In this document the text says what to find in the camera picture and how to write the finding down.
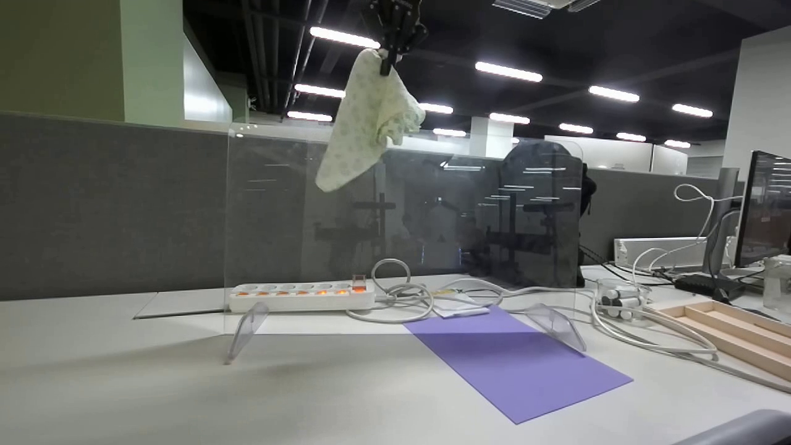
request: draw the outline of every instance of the purple paper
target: purple paper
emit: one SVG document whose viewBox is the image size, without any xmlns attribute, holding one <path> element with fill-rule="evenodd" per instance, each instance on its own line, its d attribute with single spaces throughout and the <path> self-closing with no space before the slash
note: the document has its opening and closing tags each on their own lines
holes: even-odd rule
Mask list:
<svg viewBox="0 0 791 445">
<path fill-rule="evenodd" d="M 425 319 L 408 329 L 511 422 L 526 422 L 631 383 L 629 376 L 504 310 Z"/>
</svg>

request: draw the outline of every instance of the black ceiling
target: black ceiling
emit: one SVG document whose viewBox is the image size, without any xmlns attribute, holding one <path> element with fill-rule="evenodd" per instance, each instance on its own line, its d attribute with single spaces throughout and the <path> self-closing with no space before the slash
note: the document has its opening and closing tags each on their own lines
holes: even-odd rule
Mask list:
<svg viewBox="0 0 791 445">
<path fill-rule="evenodd" d="M 216 72 L 248 75 L 261 111 L 336 111 L 336 101 L 293 93 L 295 78 L 343 89 L 359 48 L 314 41 L 309 24 L 377 36 L 368 0 L 185 0 L 185 17 Z M 740 41 L 791 24 L 791 0 L 600 0 L 579 15 L 530 19 L 492 0 L 425 0 L 430 36 L 406 53 L 398 74 L 420 101 L 452 103 L 425 125 L 469 127 L 473 116 L 514 111 L 535 119 L 520 136 L 556 134 L 560 121 L 649 134 L 651 141 L 725 137 Z M 541 84 L 474 72 L 478 59 L 526 67 Z M 589 84 L 625 87 L 641 103 L 592 96 Z M 688 101 L 714 119 L 670 111 Z"/>
</svg>

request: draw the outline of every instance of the robotic arm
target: robotic arm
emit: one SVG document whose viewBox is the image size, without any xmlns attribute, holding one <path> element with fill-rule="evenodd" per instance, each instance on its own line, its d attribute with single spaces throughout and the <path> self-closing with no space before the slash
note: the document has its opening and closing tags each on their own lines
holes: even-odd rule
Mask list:
<svg viewBox="0 0 791 445">
<path fill-rule="evenodd" d="M 382 74 L 389 75 L 401 53 L 413 48 L 427 36 L 420 22 L 422 0 L 372 0 L 366 15 L 383 33 L 389 57 L 382 61 Z"/>
</svg>

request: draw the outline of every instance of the white power strip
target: white power strip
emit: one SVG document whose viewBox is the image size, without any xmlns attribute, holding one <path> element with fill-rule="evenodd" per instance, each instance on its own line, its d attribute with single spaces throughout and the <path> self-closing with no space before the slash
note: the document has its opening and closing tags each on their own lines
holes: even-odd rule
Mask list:
<svg viewBox="0 0 791 445">
<path fill-rule="evenodd" d="M 269 281 L 240 283 L 231 288 L 228 307 L 235 314 L 264 303 L 267 310 L 348 310 L 372 308 L 377 298 L 374 281 Z"/>
</svg>

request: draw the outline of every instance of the ceiling light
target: ceiling light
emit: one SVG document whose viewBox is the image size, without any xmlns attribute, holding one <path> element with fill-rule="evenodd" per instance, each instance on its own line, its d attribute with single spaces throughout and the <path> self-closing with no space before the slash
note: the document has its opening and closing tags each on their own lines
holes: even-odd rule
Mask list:
<svg viewBox="0 0 791 445">
<path fill-rule="evenodd" d="M 625 134 L 625 131 L 620 131 L 620 134 L 615 134 L 615 137 L 620 137 L 620 141 L 635 141 L 635 142 L 645 142 L 645 136 L 644 136 L 644 134 Z"/>
<path fill-rule="evenodd" d="M 545 75 L 539 72 L 524 72 L 524 68 L 489 64 L 489 61 L 478 61 L 474 68 L 495 74 L 495 75 L 509 75 L 509 78 L 521 78 L 521 82 L 535 82 L 535 84 L 545 82 Z"/>
<path fill-rule="evenodd" d="M 504 185 L 500 188 L 503 192 L 526 192 L 526 189 L 535 189 L 537 185 L 530 185 L 530 183 L 518 183 L 518 185 Z"/>
<path fill-rule="evenodd" d="M 311 26 L 311 36 L 330 38 L 330 41 L 341 41 L 341 43 L 352 43 L 352 47 L 374 47 L 374 48 L 382 47 L 372 36 L 348 33 L 348 32 L 340 32 L 340 30 L 330 30 L 330 26 Z"/>
<path fill-rule="evenodd" d="M 676 137 L 667 137 L 666 146 L 670 146 L 670 147 L 684 147 L 684 151 L 693 147 L 693 142 L 688 142 L 688 141 L 676 141 Z"/>
<path fill-rule="evenodd" d="M 296 84 L 295 87 L 301 93 L 311 93 L 311 96 L 330 96 L 330 98 L 343 98 L 346 92 L 343 89 L 327 89 L 327 87 L 317 87 L 317 84 Z"/>
<path fill-rule="evenodd" d="M 290 119 L 296 119 L 296 121 L 324 121 L 324 124 L 332 121 L 330 114 L 306 114 L 306 111 L 290 111 Z"/>
<path fill-rule="evenodd" d="M 489 114 L 492 121 L 503 121 L 503 124 L 518 124 L 518 125 L 526 125 L 530 116 L 514 116 L 514 114 Z"/>
<path fill-rule="evenodd" d="M 524 168 L 521 172 L 524 174 L 552 174 L 552 172 L 560 172 L 560 171 L 567 171 L 567 168 Z"/>
<path fill-rule="evenodd" d="M 456 171 L 456 172 L 482 172 L 487 166 L 457 166 L 457 162 L 441 162 L 443 171 Z"/>
<path fill-rule="evenodd" d="M 568 131 L 568 134 L 593 134 L 592 125 L 579 125 L 579 124 L 567 124 L 567 121 L 560 127 Z"/>
<path fill-rule="evenodd" d="M 641 101 L 641 96 L 634 92 L 608 89 L 608 87 L 598 87 L 598 84 L 593 84 L 589 92 L 593 96 L 603 96 L 603 98 L 613 98 L 613 101 L 629 101 L 629 103 Z"/>
<path fill-rule="evenodd" d="M 699 116 L 699 119 L 712 119 L 714 116 L 712 108 L 699 108 L 699 106 L 688 106 L 688 103 L 676 103 L 673 111 Z"/>
<path fill-rule="evenodd" d="M 468 131 L 457 131 L 457 127 L 435 127 L 435 136 L 445 136 L 445 137 L 468 137 Z"/>
<path fill-rule="evenodd" d="M 420 108 L 430 111 L 430 114 L 452 114 L 452 106 L 448 103 L 427 103 L 427 101 L 420 101 Z"/>
</svg>

